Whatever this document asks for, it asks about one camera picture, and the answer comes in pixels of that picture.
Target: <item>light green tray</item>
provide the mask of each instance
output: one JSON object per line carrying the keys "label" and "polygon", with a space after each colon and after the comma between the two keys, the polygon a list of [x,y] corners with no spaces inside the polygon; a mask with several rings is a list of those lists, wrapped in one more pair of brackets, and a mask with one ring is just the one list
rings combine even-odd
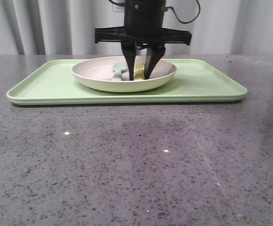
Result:
{"label": "light green tray", "polygon": [[80,84],[71,68],[84,60],[53,60],[7,92],[17,105],[106,103],[231,102],[242,99],[246,88],[211,65],[195,59],[167,59],[177,66],[174,78],[159,88],[135,93],[98,91]]}

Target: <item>white curtain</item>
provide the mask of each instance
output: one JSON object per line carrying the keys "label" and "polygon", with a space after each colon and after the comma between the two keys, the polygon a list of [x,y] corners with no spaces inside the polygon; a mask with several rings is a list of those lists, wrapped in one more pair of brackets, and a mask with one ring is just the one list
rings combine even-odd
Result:
{"label": "white curtain", "polygon": [[[191,45],[167,44],[167,54],[273,53],[273,0],[200,0],[188,25],[165,13],[164,27],[193,34]],[[167,0],[182,20],[195,0]],[[95,27],[122,26],[107,0],[0,0],[0,54],[120,55],[119,43],[94,44]]]}

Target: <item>white plate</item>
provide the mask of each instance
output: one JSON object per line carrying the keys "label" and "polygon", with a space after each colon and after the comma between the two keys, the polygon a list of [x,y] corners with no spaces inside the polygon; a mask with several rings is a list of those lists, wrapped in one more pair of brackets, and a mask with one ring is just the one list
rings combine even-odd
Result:
{"label": "white plate", "polygon": [[[137,56],[135,63],[145,62],[145,57]],[[176,66],[160,60],[150,79],[130,81],[129,73],[123,73],[123,81],[111,81],[112,67],[117,62],[126,62],[123,56],[111,56],[83,61],[72,68],[75,78],[83,85],[108,92],[138,92],[160,87],[169,82],[176,73]]]}

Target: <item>countertop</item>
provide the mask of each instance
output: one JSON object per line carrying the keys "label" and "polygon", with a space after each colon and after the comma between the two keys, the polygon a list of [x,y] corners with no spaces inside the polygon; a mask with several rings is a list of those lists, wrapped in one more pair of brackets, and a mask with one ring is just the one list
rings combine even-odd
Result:
{"label": "countertop", "polygon": [[233,103],[20,107],[53,59],[0,56],[0,226],[273,226],[273,55],[199,55]]}

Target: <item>light blue spoon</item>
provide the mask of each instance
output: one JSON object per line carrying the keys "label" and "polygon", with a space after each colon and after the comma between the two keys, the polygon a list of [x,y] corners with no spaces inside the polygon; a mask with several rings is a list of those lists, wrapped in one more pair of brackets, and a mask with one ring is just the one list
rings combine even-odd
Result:
{"label": "light blue spoon", "polygon": [[122,81],[122,73],[127,71],[127,65],[122,62],[117,62],[116,64],[113,65],[112,70],[114,72],[113,78],[111,81]]}

